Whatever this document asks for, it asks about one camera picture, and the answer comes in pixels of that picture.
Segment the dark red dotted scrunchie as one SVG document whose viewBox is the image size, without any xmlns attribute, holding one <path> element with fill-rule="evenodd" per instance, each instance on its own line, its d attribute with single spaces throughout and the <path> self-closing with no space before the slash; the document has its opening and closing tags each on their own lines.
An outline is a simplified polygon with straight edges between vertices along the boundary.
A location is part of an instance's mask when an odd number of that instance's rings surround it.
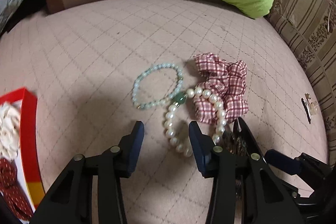
<svg viewBox="0 0 336 224">
<path fill-rule="evenodd" d="M 23 221 L 30 221 L 33 211 L 17 182 L 17 168 L 1 158 L 1 193 L 11 212 Z"/>
</svg>

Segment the white dotted scrunchie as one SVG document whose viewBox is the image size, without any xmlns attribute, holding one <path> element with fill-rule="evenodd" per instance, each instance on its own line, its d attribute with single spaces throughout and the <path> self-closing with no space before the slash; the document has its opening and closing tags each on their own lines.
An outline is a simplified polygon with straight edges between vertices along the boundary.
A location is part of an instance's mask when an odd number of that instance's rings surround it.
<svg viewBox="0 0 336 224">
<path fill-rule="evenodd" d="M 20 149 L 20 111 L 9 102 L 1 105 L 1 158 L 14 161 L 18 157 Z"/>
</svg>

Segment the pink plaid scrunchie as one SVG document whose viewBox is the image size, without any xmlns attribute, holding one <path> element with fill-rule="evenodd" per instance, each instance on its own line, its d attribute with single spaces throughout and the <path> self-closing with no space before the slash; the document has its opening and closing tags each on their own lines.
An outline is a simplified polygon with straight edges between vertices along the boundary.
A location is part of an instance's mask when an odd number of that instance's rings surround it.
<svg viewBox="0 0 336 224">
<path fill-rule="evenodd" d="M 244 61 L 230 63 L 210 52 L 195 55 L 194 61 L 199 74 L 205 78 L 197 86 L 219 97 L 228 124 L 248 112 L 248 102 L 244 99 L 247 86 Z"/>
</svg>

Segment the black beaded hair clip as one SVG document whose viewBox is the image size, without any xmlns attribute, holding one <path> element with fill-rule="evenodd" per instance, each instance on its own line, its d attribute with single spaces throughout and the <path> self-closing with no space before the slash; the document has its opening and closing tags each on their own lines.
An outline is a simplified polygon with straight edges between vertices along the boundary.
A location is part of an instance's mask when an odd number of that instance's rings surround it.
<svg viewBox="0 0 336 224">
<path fill-rule="evenodd" d="M 253 153 L 259 154 L 256 140 L 243 118 L 234 120 L 233 127 L 224 126 L 223 147 L 230 153 L 237 156 L 251 156 Z"/>
</svg>

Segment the red tray white inside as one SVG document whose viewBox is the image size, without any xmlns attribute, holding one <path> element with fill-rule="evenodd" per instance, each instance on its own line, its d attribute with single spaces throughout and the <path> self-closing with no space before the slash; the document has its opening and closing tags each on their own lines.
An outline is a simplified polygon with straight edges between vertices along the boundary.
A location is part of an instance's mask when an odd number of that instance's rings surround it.
<svg viewBox="0 0 336 224">
<path fill-rule="evenodd" d="M 1 105 L 9 102 L 21 113 L 20 123 L 20 149 L 18 157 L 10 161 L 17 168 L 17 182 L 27 198 L 33 214 L 45 196 L 37 155 L 36 95 L 27 88 L 22 87 L 1 96 Z M 18 219 L 9 209 L 1 193 L 1 213 L 8 217 L 8 223 L 29 223 Z"/>
</svg>

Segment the clear small hair clips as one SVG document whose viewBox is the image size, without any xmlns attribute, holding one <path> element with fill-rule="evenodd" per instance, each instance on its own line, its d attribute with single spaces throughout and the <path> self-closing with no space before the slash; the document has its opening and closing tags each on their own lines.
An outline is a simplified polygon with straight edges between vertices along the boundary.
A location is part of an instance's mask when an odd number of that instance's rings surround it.
<svg viewBox="0 0 336 224">
<path fill-rule="evenodd" d="M 309 93 L 305 93 L 305 104 L 310 117 L 317 114 L 317 101 L 313 101 Z"/>
</svg>

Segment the black bobby pin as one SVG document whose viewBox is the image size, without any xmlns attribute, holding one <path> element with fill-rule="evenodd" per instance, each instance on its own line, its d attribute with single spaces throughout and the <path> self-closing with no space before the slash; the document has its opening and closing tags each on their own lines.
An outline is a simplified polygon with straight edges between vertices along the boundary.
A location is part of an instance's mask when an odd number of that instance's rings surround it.
<svg viewBox="0 0 336 224">
<path fill-rule="evenodd" d="M 302 105 L 303 105 L 304 110 L 306 112 L 307 120 L 308 120 L 309 124 L 311 124 L 311 115 L 310 115 L 310 111 L 309 111 L 308 102 L 307 102 L 307 100 L 305 100 L 303 98 L 301 98 L 301 102 L 302 102 Z"/>
</svg>

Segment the striped floral folded quilt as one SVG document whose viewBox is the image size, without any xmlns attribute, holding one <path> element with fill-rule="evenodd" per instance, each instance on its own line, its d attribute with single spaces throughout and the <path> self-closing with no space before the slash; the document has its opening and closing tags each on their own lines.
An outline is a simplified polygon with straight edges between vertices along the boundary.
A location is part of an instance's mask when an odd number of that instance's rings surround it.
<svg viewBox="0 0 336 224">
<path fill-rule="evenodd" d="M 335 165 L 335 1 L 274 0 L 269 21 L 302 66 L 321 109 Z"/>
</svg>

